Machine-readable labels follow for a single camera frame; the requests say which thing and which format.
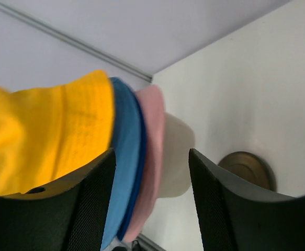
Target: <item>yellow knit fabric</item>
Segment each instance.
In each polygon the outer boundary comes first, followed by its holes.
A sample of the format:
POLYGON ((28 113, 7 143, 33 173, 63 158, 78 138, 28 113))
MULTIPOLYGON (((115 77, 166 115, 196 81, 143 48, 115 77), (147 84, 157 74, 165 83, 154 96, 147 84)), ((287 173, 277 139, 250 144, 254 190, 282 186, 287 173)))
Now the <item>yellow knit fabric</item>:
POLYGON ((115 119, 103 71, 52 88, 0 87, 0 196, 25 193, 109 148, 115 119))

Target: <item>hat brim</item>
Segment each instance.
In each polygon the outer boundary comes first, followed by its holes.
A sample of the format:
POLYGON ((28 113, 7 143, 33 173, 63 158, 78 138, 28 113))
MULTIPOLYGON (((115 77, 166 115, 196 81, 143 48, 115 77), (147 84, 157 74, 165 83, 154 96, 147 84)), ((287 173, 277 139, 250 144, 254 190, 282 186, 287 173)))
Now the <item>hat brim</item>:
POLYGON ((111 147, 115 150, 116 170, 101 250, 116 236, 126 213, 136 178, 141 142, 141 121, 134 94, 119 78, 111 78, 111 81, 116 107, 111 147))
POLYGON ((150 85, 136 93, 148 137, 146 157, 139 195, 133 210, 125 242, 132 242, 140 233, 158 198, 163 167, 165 128, 164 99, 160 89, 150 85))
POLYGON ((194 147, 194 131, 182 120, 166 113, 163 173, 158 198, 178 197, 189 189, 188 151, 194 147))
POLYGON ((135 183, 132 188, 131 197, 128 203, 128 208, 125 214, 125 217, 123 218, 123 222, 121 224, 121 227, 119 231, 117 232, 117 238, 122 241, 123 237, 125 236, 125 233, 129 227, 129 223, 133 214, 133 209, 136 204, 136 200, 140 191, 142 176, 143 176, 143 170, 144 170, 144 164, 145 164, 145 156, 146 156, 146 127, 144 122, 144 116, 140 107, 140 104, 136 99, 136 104, 139 108, 140 113, 140 119, 141 119, 141 149, 140 149, 140 157, 138 160, 138 168, 136 173, 136 179, 135 183))

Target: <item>white wall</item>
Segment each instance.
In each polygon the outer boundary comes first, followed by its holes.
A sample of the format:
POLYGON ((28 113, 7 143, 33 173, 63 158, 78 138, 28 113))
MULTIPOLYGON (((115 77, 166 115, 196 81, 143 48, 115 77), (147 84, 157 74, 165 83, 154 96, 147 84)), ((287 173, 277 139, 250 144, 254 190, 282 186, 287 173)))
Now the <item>white wall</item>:
POLYGON ((0 86, 65 84, 95 69, 121 77, 134 89, 149 84, 0 12, 0 86))
MULTIPOLYGON (((295 0, 155 74, 166 110, 217 163, 263 157, 278 191, 305 194, 305 0, 295 0)), ((159 199, 143 233, 166 250, 202 250, 192 190, 159 199)))
POLYGON ((0 0, 149 73, 290 0, 0 0))

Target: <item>stack of hats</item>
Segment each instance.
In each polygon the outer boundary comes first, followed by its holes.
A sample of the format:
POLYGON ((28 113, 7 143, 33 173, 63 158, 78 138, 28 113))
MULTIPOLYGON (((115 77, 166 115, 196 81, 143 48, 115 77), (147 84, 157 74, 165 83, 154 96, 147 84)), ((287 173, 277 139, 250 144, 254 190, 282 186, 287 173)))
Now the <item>stack of hats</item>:
POLYGON ((104 71, 51 88, 0 87, 0 196, 42 186, 109 147, 116 171, 101 249, 115 236, 133 241, 157 198, 188 189, 192 130, 165 112, 157 86, 133 92, 104 71))

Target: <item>pink bucket hat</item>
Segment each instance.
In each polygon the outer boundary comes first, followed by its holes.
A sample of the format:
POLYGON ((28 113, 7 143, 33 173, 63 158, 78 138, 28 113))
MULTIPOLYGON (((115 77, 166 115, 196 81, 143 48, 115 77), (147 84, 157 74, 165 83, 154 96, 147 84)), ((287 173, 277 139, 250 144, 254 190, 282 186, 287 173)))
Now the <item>pink bucket hat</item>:
POLYGON ((150 85, 135 94, 145 120, 147 143, 140 191, 123 238, 125 242, 137 237, 150 216, 159 195, 163 167, 165 108, 162 92, 156 85, 150 85))

